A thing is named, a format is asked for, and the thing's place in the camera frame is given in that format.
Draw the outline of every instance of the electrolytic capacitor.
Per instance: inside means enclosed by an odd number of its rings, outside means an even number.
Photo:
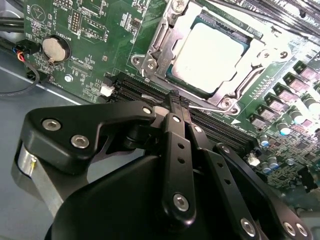
[[[267,162],[261,163],[261,168],[264,174],[267,174],[268,172],[271,171],[271,168],[269,167],[269,164]]]
[[[269,164],[269,168],[271,169],[276,169],[277,167],[279,167],[277,158],[275,156],[271,156],[268,158],[268,164]]]
[[[320,103],[312,97],[307,98],[303,103],[312,114],[320,114]]]
[[[280,134],[283,136],[289,135],[291,133],[291,129],[289,128],[286,122],[279,122],[276,125],[276,128],[279,130]]]
[[[262,147],[269,147],[269,141],[268,141],[267,135],[261,135],[259,137],[259,140]]]
[[[299,110],[294,110],[290,113],[290,117],[292,118],[295,124],[303,124],[306,121],[306,118],[302,115]]]

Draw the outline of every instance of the black dimm slot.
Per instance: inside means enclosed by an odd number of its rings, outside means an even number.
[[[289,27],[297,28],[296,25],[286,21],[285,17],[282,16],[283,14],[279,15],[278,13],[275,13],[273,10],[269,9],[268,7],[264,7],[263,5],[255,2],[255,1],[247,0],[247,2],[249,4],[251,4],[252,6],[254,6],[256,9],[260,10],[261,12],[263,12],[264,14],[267,14],[267,15],[273,17],[274,19],[280,21],[280,22],[285,22]]]
[[[307,2],[304,2],[303,0],[286,0],[286,1],[287,1],[287,3],[291,4],[292,6],[295,6],[299,10],[304,11],[309,16],[320,21],[320,11],[315,9],[312,6],[308,5]]]
[[[155,105],[153,101],[142,98],[141,94],[152,96],[160,101],[163,101],[166,96],[164,92],[149,86],[147,83],[126,77],[125,80],[122,81],[121,88],[118,91],[117,101],[140,100],[147,102],[151,106]],[[233,129],[222,121],[196,109],[190,109],[190,117],[193,123],[205,131],[212,145],[216,143],[226,143],[240,154],[245,151],[248,144],[255,140],[253,137]]]
[[[313,31],[314,33],[316,33],[317,35],[320,36],[320,31],[312,26],[311,24],[309,24],[308,22],[304,21],[304,20],[301,20],[299,17],[291,14],[289,11],[285,10],[283,7],[277,5],[275,2],[271,1],[271,0],[259,0],[259,1],[256,1],[256,0],[253,0],[254,2],[260,4],[260,5],[269,5],[270,7],[273,8],[273,10],[275,12],[278,12],[280,14],[284,14],[284,15],[287,15],[291,20],[293,20],[297,25],[300,25],[300,28],[303,29],[303,27]]]

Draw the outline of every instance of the metal screw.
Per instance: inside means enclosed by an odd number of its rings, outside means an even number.
[[[89,140],[82,135],[74,135],[71,138],[71,144],[78,149],[85,149],[89,146]]]
[[[296,231],[294,230],[294,228],[287,222],[283,223],[283,226],[285,228],[285,230],[292,236],[296,235]]]
[[[307,231],[305,230],[305,228],[300,224],[300,223],[297,223],[296,224],[297,228],[299,229],[299,232],[303,235],[303,236],[308,236],[308,233]]]
[[[188,200],[179,193],[173,196],[173,203],[181,212],[186,212],[189,209]]]
[[[226,146],[222,146],[222,150],[225,151],[227,154],[230,153],[229,148],[227,148]]]
[[[202,130],[200,127],[198,126],[194,126],[194,129],[198,132],[198,133],[202,133]]]
[[[255,227],[252,225],[251,222],[249,222],[246,218],[242,218],[240,220],[241,226],[243,230],[250,236],[254,237],[256,235]]]
[[[60,122],[54,119],[46,119],[42,122],[42,126],[48,131],[58,131],[61,128]]]
[[[74,77],[73,77],[72,75],[70,75],[70,74],[66,74],[66,75],[64,76],[64,80],[65,80],[66,82],[70,83],[70,82],[72,82],[72,81],[74,80]]]
[[[180,123],[180,119],[177,116],[173,116],[173,120],[175,120],[177,123]]]
[[[139,58],[135,57],[135,58],[133,59],[133,63],[134,63],[135,65],[138,65],[138,64],[140,63]]]
[[[154,59],[149,59],[147,62],[150,70],[153,70],[157,66],[157,62]]]
[[[183,0],[173,0],[171,6],[173,11],[175,11],[178,14],[182,13],[186,7],[185,2]]]
[[[286,164],[288,164],[289,166],[292,166],[295,164],[295,160],[293,158],[288,158],[286,160]]]
[[[146,113],[146,114],[151,114],[151,110],[147,107],[143,107],[142,110]]]
[[[229,98],[225,98],[225,99],[223,99],[222,102],[221,102],[221,107],[222,107],[223,109],[228,109],[228,108],[230,107],[230,105],[231,105],[231,102],[230,102],[230,99],[229,99]]]

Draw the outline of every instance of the connector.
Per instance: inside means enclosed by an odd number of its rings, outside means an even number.
[[[24,39],[21,41],[18,41],[15,45],[15,48],[23,54],[35,54],[41,51],[41,45],[39,43],[36,43],[34,41],[30,41],[28,39]]]

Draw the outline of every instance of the integrated circuit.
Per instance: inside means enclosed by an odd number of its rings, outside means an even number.
[[[308,144],[302,141],[296,146],[296,148],[297,149],[305,149],[307,146],[308,146]]]

